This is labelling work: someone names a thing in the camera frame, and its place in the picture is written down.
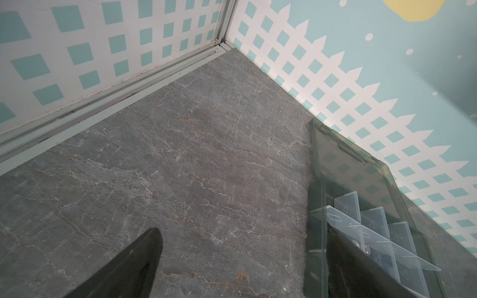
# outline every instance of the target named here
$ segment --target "teal square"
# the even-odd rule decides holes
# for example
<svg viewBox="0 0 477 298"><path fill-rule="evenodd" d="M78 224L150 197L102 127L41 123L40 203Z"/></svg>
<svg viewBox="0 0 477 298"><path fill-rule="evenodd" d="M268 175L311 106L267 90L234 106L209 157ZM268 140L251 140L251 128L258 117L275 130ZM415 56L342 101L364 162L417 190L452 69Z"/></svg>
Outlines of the teal square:
<svg viewBox="0 0 477 298"><path fill-rule="evenodd" d="M370 186L366 188L366 190L368 191L368 193L374 194L375 192L379 190L379 188L376 185L371 184Z"/></svg>
<svg viewBox="0 0 477 298"><path fill-rule="evenodd" d="M336 111L340 108L340 105L337 104L335 101L332 101L329 105L326 106L326 108L327 108L328 111L330 111L331 113L334 113L334 112L336 112Z"/></svg>
<svg viewBox="0 0 477 298"><path fill-rule="evenodd" d="M189 38L183 39L180 41L179 51L183 51L187 49L187 45L189 44Z"/></svg>
<svg viewBox="0 0 477 298"><path fill-rule="evenodd" d="M333 152L329 152L328 154L326 154L324 157L323 157L323 160L325 160L326 162L332 162L333 160L335 160L336 158L336 155L333 153Z"/></svg>
<svg viewBox="0 0 477 298"><path fill-rule="evenodd" d="M254 52L250 51L247 53L247 58L249 58L251 61L255 61L255 58L257 57L257 55L255 55Z"/></svg>
<svg viewBox="0 0 477 298"><path fill-rule="evenodd" d="M244 23L243 21L241 21L240 26L238 27L238 31L240 32L240 34L245 36L245 35L247 35L247 32L249 31L249 26L246 23Z"/></svg>
<svg viewBox="0 0 477 298"><path fill-rule="evenodd" d="M302 48L300 45L297 45L296 49L293 51L293 56L295 56L296 59L301 60L303 56L305 55L306 50Z"/></svg>
<svg viewBox="0 0 477 298"><path fill-rule="evenodd" d="M270 29L271 29L272 25L273 25L273 21L270 20L269 17L265 16L265 18L263 19L263 22L260 25L260 27L268 33L268 32L270 32Z"/></svg>
<svg viewBox="0 0 477 298"><path fill-rule="evenodd" d="M0 44L29 38L30 33L17 11L0 12Z"/></svg>
<svg viewBox="0 0 477 298"><path fill-rule="evenodd" d="M413 203L416 205L416 206L422 206L422 205L425 205L425 203L421 200L421 199L414 199L412 200Z"/></svg>
<svg viewBox="0 0 477 298"><path fill-rule="evenodd" d="M202 40L202 33L196 35L196 39L194 40L194 45L200 44L200 41Z"/></svg>
<svg viewBox="0 0 477 298"><path fill-rule="evenodd" d="M403 193L403 194L408 194L411 192L411 190L409 188L407 188L406 186L402 186L399 188L399 190Z"/></svg>
<svg viewBox="0 0 477 298"><path fill-rule="evenodd" d="M172 44L162 47L162 58L169 57L172 54Z"/></svg>
<svg viewBox="0 0 477 298"><path fill-rule="evenodd" d="M427 197L429 198L429 200L431 200L433 202L439 202L439 201L443 201L443 200L446 199L440 193L433 194L433 195L428 195Z"/></svg>
<svg viewBox="0 0 477 298"><path fill-rule="evenodd" d="M337 133L339 133L341 131L341 128L339 128L336 124L333 124L332 127L330 127L331 129L333 129L334 131L336 131Z"/></svg>
<svg viewBox="0 0 477 298"><path fill-rule="evenodd" d="M332 88L338 82L338 78L334 76L334 74L330 74L325 80L324 83L328 85L328 87Z"/></svg>
<svg viewBox="0 0 477 298"><path fill-rule="evenodd" d="M383 202L384 204L390 204L393 201L393 199L389 195L382 197L379 200Z"/></svg>
<svg viewBox="0 0 477 298"><path fill-rule="evenodd" d="M452 178L449 177L447 174L441 174L433 177L439 184L446 183L452 181Z"/></svg>
<svg viewBox="0 0 477 298"><path fill-rule="evenodd" d="M104 22L106 25L123 21L123 10L120 1L102 2Z"/></svg>
<svg viewBox="0 0 477 298"><path fill-rule="evenodd" d="M67 47L73 65L93 60L93 53L88 42Z"/></svg>
<svg viewBox="0 0 477 298"><path fill-rule="evenodd" d="M191 25L192 25L192 18L185 19L182 22L182 33L189 31Z"/></svg>
<svg viewBox="0 0 477 298"><path fill-rule="evenodd" d="M438 215L435 211L427 211L426 214L427 214L430 218L439 217L439 215Z"/></svg>
<svg viewBox="0 0 477 298"><path fill-rule="evenodd" d="M108 38L109 47L111 49L111 54L118 53L121 51L126 51L126 35L116 35Z"/></svg>
<svg viewBox="0 0 477 298"><path fill-rule="evenodd" d="M203 14L199 17L199 23L197 23L197 28L204 27L206 24L206 14Z"/></svg>
<svg viewBox="0 0 477 298"><path fill-rule="evenodd" d="M280 77L279 75L277 75L277 77L275 78L275 82L276 82L278 85L282 86L283 83L285 82L285 80L284 80L282 77Z"/></svg>
<svg viewBox="0 0 477 298"><path fill-rule="evenodd" d="M464 236L462 236L462 235L454 235L452 237L454 237L454 239L459 241L459 242L467 241L467 239L465 239Z"/></svg>
<svg viewBox="0 0 477 298"><path fill-rule="evenodd" d="M456 220L456 223L459 224L461 227L470 227L470 226L475 226L473 222L471 222L468 219L463 219L463 220Z"/></svg>
<svg viewBox="0 0 477 298"><path fill-rule="evenodd" d="M325 121L326 119L328 119L328 117L326 117L323 113L319 112L318 115L316 115L316 118L318 120L320 120L321 122Z"/></svg>
<svg viewBox="0 0 477 298"><path fill-rule="evenodd" d="M323 65L321 63L318 62L318 60L313 60L313 62L308 66L308 69L316 74L322 67Z"/></svg>
<svg viewBox="0 0 477 298"><path fill-rule="evenodd" d="M353 118L351 115L349 115L349 114L347 114L346 116L344 116L344 117L341 119L341 122L343 122L344 125L346 125L346 126L350 125L350 124L353 123L354 121L355 121L354 118Z"/></svg>
<svg viewBox="0 0 477 298"><path fill-rule="evenodd" d="M98 71L92 71L82 74L79 76L79 78L83 89L88 89L101 83L101 81L99 80Z"/></svg>
<svg viewBox="0 0 477 298"><path fill-rule="evenodd" d="M305 100L302 105L305 107L305 109L309 110L313 107L313 105L311 104L311 102Z"/></svg>
<svg viewBox="0 0 477 298"><path fill-rule="evenodd" d="M50 73L45 60L41 54L27 56L12 60L13 67L18 71L20 77L24 80L32 79Z"/></svg>
<svg viewBox="0 0 477 298"><path fill-rule="evenodd" d="M289 39L290 39L290 36L286 34L285 31L282 30L280 34L278 35L277 41L282 46L285 46Z"/></svg>
<svg viewBox="0 0 477 298"><path fill-rule="evenodd" d="M350 88L346 88L346 90L343 91L343 92L340 94L340 97L343 98L343 100L344 100L345 102L348 102L348 101L349 101L350 99L352 99L353 96L355 96L355 95L356 95L356 94L355 94L353 91L351 91Z"/></svg>
<svg viewBox="0 0 477 298"><path fill-rule="evenodd" d="M141 66L145 66L152 63L152 51L141 54Z"/></svg>
<svg viewBox="0 0 477 298"><path fill-rule="evenodd" d="M379 151L383 148L385 148L386 146L384 146L383 143L381 143L380 141L376 141L374 143L372 143L371 145L369 145L373 150L375 151Z"/></svg>
<svg viewBox="0 0 477 298"><path fill-rule="evenodd" d="M33 95L35 95L41 105L55 102L64 97L57 84L33 91Z"/></svg>
<svg viewBox="0 0 477 298"><path fill-rule="evenodd" d="M316 88L315 91L311 94L316 100L320 100L324 95L325 92L321 90L320 88Z"/></svg>
<svg viewBox="0 0 477 298"><path fill-rule="evenodd" d="M460 211L457 208L455 208L454 206L442 208L442 211L444 211L448 215L455 214L455 213L460 213Z"/></svg>
<svg viewBox="0 0 477 298"><path fill-rule="evenodd" d="M215 29L212 29L207 33L207 40L208 41L211 40L212 38L214 38L214 30Z"/></svg>
<svg viewBox="0 0 477 298"><path fill-rule="evenodd" d="M78 5L52 7L52 13L60 32L84 29Z"/></svg>
<svg viewBox="0 0 477 298"><path fill-rule="evenodd" d="M255 36L255 39L253 40L253 45L261 49L264 41L265 40L260 35L257 34Z"/></svg>
<svg viewBox="0 0 477 298"><path fill-rule="evenodd" d="M234 46L237 48L237 50L240 50L242 47L242 42L237 39L237 37L234 39Z"/></svg>
<svg viewBox="0 0 477 298"><path fill-rule="evenodd" d="M404 154L406 154L407 156L412 156L412 155L414 155L414 154L417 154L417 153L421 152L421 150L417 149L416 146L411 145L411 146L409 146L409 147L407 147L407 148L404 148L404 149L403 149L403 152L404 152Z"/></svg>
<svg viewBox="0 0 477 298"><path fill-rule="evenodd" d="M429 183L427 183L424 180L414 182L413 184L414 184L415 187L417 187L417 189L423 189L423 188L427 188L427 187L430 186Z"/></svg>
<svg viewBox="0 0 477 298"><path fill-rule="evenodd" d="M297 83L301 87L305 88L306 84L308 84L309 81L310 79L305 77L305 75L302 74L301 77L298 79Z"/></svg>
<svg viewBox="0 0 477 298"><path fill-rule="evenodd" d="M217 23L217 19L218 19L218 11L212 13L212 19L210 20L210 23L211 24Z"/></svg>
<svg viewBox="0 0 477 298"><path fill-rule="evenodd" d="M430 160L430 159L427 159L427 160L424 160L423 162L417 163L417 165L420 166L421 169L423 169L423 170L428 170L428 169L433 168L433 167L436 166L436 164L434 164L432 162L432 160Z"/></svg>
<svg viewBox="0 0 477 298"><path fill-rule="evenodd" d="M289 61L287 61L282 69L287 74L290 74L295 69L295 66L291 64Z"/></svg>
<svg viewBox="0 0 477 298"><path fill-rule="evenodd" d="M391 154L389 156L386 156L384 158L387 162L389 162L389 164L394 164L394 163L397 163L398 161L400 161L401 159L399 157L397 157L395 154Z"/></svg>
<svg viewBox="0 0 477 298"><path fill-rule="evenodd" d="M277 51L276 49L271 48L271 50L270 50L270 52L269 52L269 54L268 54L267 57L269 57L270 60L272 60L273 62L275 62L275 61L277 60L279 54L280 54L280 53L278 53L278 51Z"/></svg>
<svg viewBox="0 0 477 298"><path fill-rule="evenodd" d="M356 183L360 183L361 181L364 180L364 177L361 176L360 174L356 174L356 175L354 175L353 178L351 178L351 180L353 180Z"/></svg>
<svg viewBox="0 0 477 298"><path fill-rule="evenodd" d="M360 105L358 105L358 107L355 109L361 116L363 116L364 114L366 114L367 112L369 112L371 110L371 107L368 106L367 103L362 103Z"/></svg>
<svg viewBox="0 0 477 298"><path fill-rule="evenodd" d="M441 228L443 228L444 230L450 230L452 229L452 226L448 223L443 223L443 224L439 224L441 226Z"/></svg>
<svg viewBox="0 0 477 298"><path fill-rule="evenodd" d="M7 107L6 104L0 103L0 123L15 118L15 114Z"/></svg>
<svg viewBox="0 0 477 298"><path fill-rule="evenodd" d="M402 170L399 170L399 172L401 173L401 175L403 175L404 177L408 177L409 175L412 175L412 174L415 174L416 172L414 172L410 167L407 167L407 168L404 168Z"/></svg>
<svg viewBox="0 0 477 298"><path fill-rule="evenodd" d="M194 9L195 0L186 0L186 10Z"/></svg>
<svg viewBox="0 0 477 298"><path fill-rule="evenodd" d="M150 42L152 42L152 28L139 30L139 43L143 45Z"/></svg>
<svg viewBox="0 0 477 298"><path fill-rule="evenodd" d="M342 164L338 167L338 171L340 171L341 173L346 173L350 169L351 169L351 167L350 167L349 164Z"/></svg>
<svg viewBox="0 0 477 298"><path fill-rule="evenodd" d="M138 0L137 9L140 19L152 17L152 0Z"/></svg>
<svg viewBox="0 0 477 298"><path fill-rule="evenodd" d="M176 11L176 0L166 0L164 3L164 13L172 13Z"/></svg>
<svg viewBox="0 0 477 298"><path fill-rule="evenodd" d="M298 96L298 91L295 90L295 88L291 88L290 91L288 91L288 93L293 96L293 98L297 98Z"/></svg>
<svg viewBox="0 0 477 298"><path fill-rule="evenodd" d="M129 72L129 63L126 60L114 64L114 73L118 77Z"/></svg>
<svg viewBox="0 0 477 298"><path fill-rule="evenodd" d="M251 19L253 19L253 16L255 16L256 11L257 7L249 1L247 4L247 8L245 8L245 14L248 15Z"/></svg>
<svg viewBox="0 0 477 298"><path fill-rule="evenodd" d="M266 74L268 74L268 72L270 71L270 67L266 63L263 63L260 69L262 69L262 71Z"/></svg>
<svg viewBox="0 0 477 298"><path fill-rule="evenodd" d="M456 188L449 190L450 194L453 195L454 197L460 197L460 196L465 196L468 195L469 193L465 191L463 188Z"/></svg>
<svg viewBox="0 0 477 298"><path fill-rule="evenodd" d="M388 134L386 136L386 138L388 138L389 141L391 141L393 143L396 143L397 141L404 139L403 135L400 134L399 131L397 131L397 130L395 132L391 133L391 134Z"/></svg>
<svg viewBox="0 0 477 298"><path fill-rule="evenodd" d="M467 209L469 209L469 211L476 211L476 210L477 210L477 202L464 204L464 206L465 206Z"/></svg>
<svg viewBox="0 0 477 298"><path fill-rule="evenodd" d="M387 123L388 122L381 116L371 121L371 124L377 129L380 129L381 127L385 126Z"/></svg>
<svg viewBox="0 0 477 298"><path fill-rule="evenodd" d="M365 137L369 136L371 133L366 129L366 128L361 128L360 130L358 130L357 132L355 132L355 134L364 139Z"/></svg>
<svg viewBox="0 0 477 298"><path fill-rule="evenodd" d="M164 24L163 38L171 37L174 35L174 22Z"/></svg>

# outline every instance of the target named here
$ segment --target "transparent storage box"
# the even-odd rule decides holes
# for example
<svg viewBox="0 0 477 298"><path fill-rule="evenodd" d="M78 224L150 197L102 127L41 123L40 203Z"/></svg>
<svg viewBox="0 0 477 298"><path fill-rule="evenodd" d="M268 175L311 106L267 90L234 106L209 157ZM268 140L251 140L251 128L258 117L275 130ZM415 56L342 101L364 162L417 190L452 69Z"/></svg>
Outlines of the transparent storage box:
<svg viewBox="0 0 477 298"><path fill-rule="evenodd" d="M416 297L444 298L440 269L386 164L317 119L311 140L305 296L328 297L328 222Z"/></svg>

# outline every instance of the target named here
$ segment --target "open box lid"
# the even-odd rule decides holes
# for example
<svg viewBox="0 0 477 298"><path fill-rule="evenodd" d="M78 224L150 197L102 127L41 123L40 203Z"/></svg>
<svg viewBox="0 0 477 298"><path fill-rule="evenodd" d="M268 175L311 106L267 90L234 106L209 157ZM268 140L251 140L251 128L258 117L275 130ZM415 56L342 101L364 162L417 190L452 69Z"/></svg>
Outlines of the open box lid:
<svg viewBox="0 0 477 298"><path fill-rule="evenodd" d="M389 167L346 139L321 121L313 118L311 142L314 172L357 191L358 196L415 227Z"/></svg>

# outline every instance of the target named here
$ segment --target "gray marble surface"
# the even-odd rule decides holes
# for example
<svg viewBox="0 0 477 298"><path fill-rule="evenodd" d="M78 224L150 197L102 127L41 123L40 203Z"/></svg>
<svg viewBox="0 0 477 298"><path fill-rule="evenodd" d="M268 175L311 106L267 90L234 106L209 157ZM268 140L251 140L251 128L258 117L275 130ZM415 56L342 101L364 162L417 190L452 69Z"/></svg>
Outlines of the gray marble surface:
<svg viewBox="0 0 477 298"><path fill-rule="evenodd" d="M151 297L303 297L310 119L233 50L0 176L0 297L62 297L153 226ZM477 259L408 203L474 297Z"/></svg>

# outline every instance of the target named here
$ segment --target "printed wall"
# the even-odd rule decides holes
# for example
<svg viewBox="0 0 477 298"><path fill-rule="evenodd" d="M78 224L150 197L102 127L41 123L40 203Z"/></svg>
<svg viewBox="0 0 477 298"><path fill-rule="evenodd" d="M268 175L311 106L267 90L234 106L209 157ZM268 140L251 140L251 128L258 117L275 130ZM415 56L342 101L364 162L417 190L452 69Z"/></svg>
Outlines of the printed wall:
<svg viewBox="0 0 477 298"><path fill-rule="evenodd" d="M239 0L227 40L477 256L475 3Z"/></svg>
<svg viewBox="0 0 477 298"><path fill-rule="evenodd" d="M222 0L2 0L0 134L212 42Z"/></svg>

